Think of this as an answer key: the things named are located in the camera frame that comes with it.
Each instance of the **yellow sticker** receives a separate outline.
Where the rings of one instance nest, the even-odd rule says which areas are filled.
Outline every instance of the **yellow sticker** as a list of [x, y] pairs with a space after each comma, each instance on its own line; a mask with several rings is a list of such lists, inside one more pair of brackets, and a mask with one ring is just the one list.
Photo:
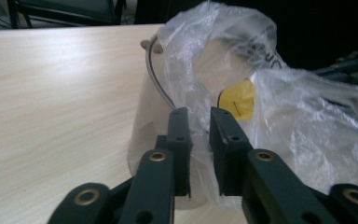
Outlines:
[[235, 119], [250, 119], [254, 110], [255, 85], [246, 79], [223, 90], [217, 107], [229, 111]]

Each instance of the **dark background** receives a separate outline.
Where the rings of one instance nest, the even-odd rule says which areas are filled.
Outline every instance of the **dark background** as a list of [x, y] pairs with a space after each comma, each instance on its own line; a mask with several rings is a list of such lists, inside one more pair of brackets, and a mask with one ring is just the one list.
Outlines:
[[[165, 23], [202, 0], [138, 0], [136, 24]], [[358, 1], [214, 1], [256, 8], [278, 26], [277, 51], [291, 67], [315, 69], [358, 49]]]

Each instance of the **chair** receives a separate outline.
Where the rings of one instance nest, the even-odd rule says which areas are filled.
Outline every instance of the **chair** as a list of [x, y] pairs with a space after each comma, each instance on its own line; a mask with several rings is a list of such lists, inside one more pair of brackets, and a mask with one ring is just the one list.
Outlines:
[[24, 15], [32, 28], [29, 16], [41, 21], [82, 25], [119, 25], [125, 0], [7, 0], [10, 23], [18, 29], [18, 13]]

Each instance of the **light wood tabletop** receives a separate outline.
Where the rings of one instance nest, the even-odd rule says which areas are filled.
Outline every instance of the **light wood tabletop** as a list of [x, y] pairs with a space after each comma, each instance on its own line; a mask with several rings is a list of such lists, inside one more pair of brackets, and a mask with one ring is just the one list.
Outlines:
[[[127, 148], [160, 25], [0, 31], [0, 224], [46, 223], [73, 188], [131, 177]], [[244, 223], [210, 204], [175, 223]]]

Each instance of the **transparent plastic bag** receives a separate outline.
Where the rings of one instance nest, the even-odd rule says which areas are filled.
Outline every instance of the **transparent plastic bag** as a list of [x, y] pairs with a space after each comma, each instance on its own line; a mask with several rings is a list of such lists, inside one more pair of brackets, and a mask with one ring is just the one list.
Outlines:
[[188, 108], [192, 169], [210, 202], [241, 208], [239, 198], [218, 195], [208, 132], [219, 94], [246, 78], [255, 85], [255, 107], [239, 124], [254, 148], [277, 152], [305, 184], [323, 192], [335, 183], [358, 185], [358, 87], [288, 68], [276, 52], [270, 18], [203, 3], [167, 22], [158, 40], [164, 89], [175, 107]]

